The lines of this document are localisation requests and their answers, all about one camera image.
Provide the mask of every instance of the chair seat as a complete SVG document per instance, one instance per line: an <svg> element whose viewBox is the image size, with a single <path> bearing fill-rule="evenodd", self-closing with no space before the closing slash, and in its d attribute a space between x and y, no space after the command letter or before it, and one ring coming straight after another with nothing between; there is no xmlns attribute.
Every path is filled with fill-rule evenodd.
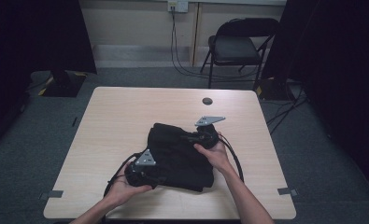
<svg viewBox="0 0 369 224"><path fill-rule="evenodd" d="M208 39L213 44L215 36ZM219 36L215 45L214 60L216 65L254 65L261 62L253 42L248 37Z"/></svg>

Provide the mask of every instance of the person's arm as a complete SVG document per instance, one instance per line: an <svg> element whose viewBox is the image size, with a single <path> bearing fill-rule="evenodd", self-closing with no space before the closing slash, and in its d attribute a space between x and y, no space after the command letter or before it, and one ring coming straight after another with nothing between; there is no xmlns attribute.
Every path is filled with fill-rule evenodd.
<svg viewBox="0 0 369 224"><path fill-rule="evenodd" d="M194 147L201 154L205 155L209 162L224 176L234 198L242 224L274 223L274 220L263 205L237 175L234 167L228 160L225 145L222 142L218 142L211 149L204 149L199 144L195 144Z"/></svg>
<svg viewBox="0 0 369 224"><path fill-rule="evenodd" d="M82 214L76 220L71 223L97 223L107 212L112 209L123 205L128 202L133 196L138 193L143 193L152 189L151 186L132 187L128 184L126 177L124 176L124 170L128 164L126 164L122 170L118 173L118 178L115 180L110 191L100 202L95 204L87 212Z"/></svg>

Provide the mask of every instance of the person's hand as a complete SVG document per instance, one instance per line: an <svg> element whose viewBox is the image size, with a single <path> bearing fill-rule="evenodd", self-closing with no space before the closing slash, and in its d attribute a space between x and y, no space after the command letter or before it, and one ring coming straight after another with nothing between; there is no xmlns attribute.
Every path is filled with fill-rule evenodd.
<svg viewBox="0 0 369 224"><path fill-rule="evenodd" d="M205 155L209 160L210 164L212 164L216 169L222 172L227 166L230 166L230 162L228 160L227 151L225 149L225 145L219 141L215 146L211 149L205 149L199 144L193 145L199 153Z"/></svg>
<svg viewBox="0 0 369 224"><path fill-rule="evenodd" d="M127 162L118 173L117 176L119 177L114 181L114 184L104 198L104 200L107 200L108 204L110 204L111 209L128 202L136 194L144 193L152 189L152 186L149 185L140 187L129 185L124 173L128 164L129 162Z"/></svg>

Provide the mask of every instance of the chair backrest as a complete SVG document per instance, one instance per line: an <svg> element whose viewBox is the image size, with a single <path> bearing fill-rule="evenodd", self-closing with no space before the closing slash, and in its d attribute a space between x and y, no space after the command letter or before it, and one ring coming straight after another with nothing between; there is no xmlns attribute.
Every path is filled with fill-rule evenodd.
<svg viewBox="0 0 369 224"><path fill-rule="evenodd" d="M279 22L271 18L245 18L225 22L216 36L271 36L277 32Z"/></svg>

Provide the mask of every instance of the table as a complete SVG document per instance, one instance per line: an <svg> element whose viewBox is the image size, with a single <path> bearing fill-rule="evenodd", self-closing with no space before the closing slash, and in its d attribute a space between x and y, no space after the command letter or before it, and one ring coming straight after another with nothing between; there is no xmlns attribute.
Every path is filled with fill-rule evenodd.
<svg viewBox="0 0 369 224"><path fill-rule="evenodd" d="M205 98L213 100L204 105ZM147 146L155 122L194 132L202 116L224 116L216 130L228 138L241 162L245 183L276 219L296 215L263 112L253 91L99 87L79 124L44 216L76 218L103 197L106 182L121 163ZM111 211L115 219L238 219L223 176L215 170L204 192L158 186Z"/></svg>

